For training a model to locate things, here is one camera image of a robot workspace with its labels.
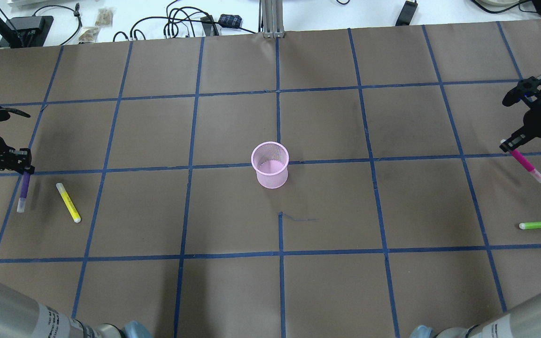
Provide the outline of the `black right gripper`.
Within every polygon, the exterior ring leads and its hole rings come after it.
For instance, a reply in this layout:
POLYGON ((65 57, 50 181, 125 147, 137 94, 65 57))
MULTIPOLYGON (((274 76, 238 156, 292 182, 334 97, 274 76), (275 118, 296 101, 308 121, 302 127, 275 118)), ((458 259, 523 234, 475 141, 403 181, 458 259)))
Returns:
POLYGON ((528 111, 523 116, 523 125, 500 143, 499 148, 505 153, 511 153, 529 141, 541 138, 541 74, 518 81, 502 100, 505 107, 519 102, 523 102, 528 111))

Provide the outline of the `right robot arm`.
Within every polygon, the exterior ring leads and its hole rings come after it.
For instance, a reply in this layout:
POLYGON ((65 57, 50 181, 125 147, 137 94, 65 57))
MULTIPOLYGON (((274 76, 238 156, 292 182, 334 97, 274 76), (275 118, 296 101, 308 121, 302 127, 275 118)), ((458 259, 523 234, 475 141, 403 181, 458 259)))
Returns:
MULTIPOLYGON (((520 80, 509 90, 502 104, 506 107, 524 102, 528 111, 523 125, 507 139, 500 149, 511 154, 520 165, 541 183, 541 173, 519 152, 519 147, 535 138, 541 138, 541 74, 520 80)), ((472 327, 453 327, 434 332, 430 327, 419 325, 411 333, 413 338, 541 338, 541 293, 511 310, 472 327)))

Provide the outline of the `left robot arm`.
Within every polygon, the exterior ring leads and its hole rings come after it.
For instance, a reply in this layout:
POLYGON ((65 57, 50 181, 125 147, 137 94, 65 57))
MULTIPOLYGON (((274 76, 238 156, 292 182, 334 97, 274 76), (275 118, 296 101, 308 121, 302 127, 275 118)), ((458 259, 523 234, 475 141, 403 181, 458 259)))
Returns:
MULTIPOLYGON (((0 106, 0 122, 11 114, 29 117, 29 114, 0 106)), ((19 205, 25 206, 28 182, 35 168, 31 164, 28 148, 9 147, 0 137, 0 171, 14 171, 22 175, 19 205)), ((90 326, 66 316, 57 310, 0 283, 0 338, 150 338, 152 334, 137 321, 123 328, 104 323, 90 326)))

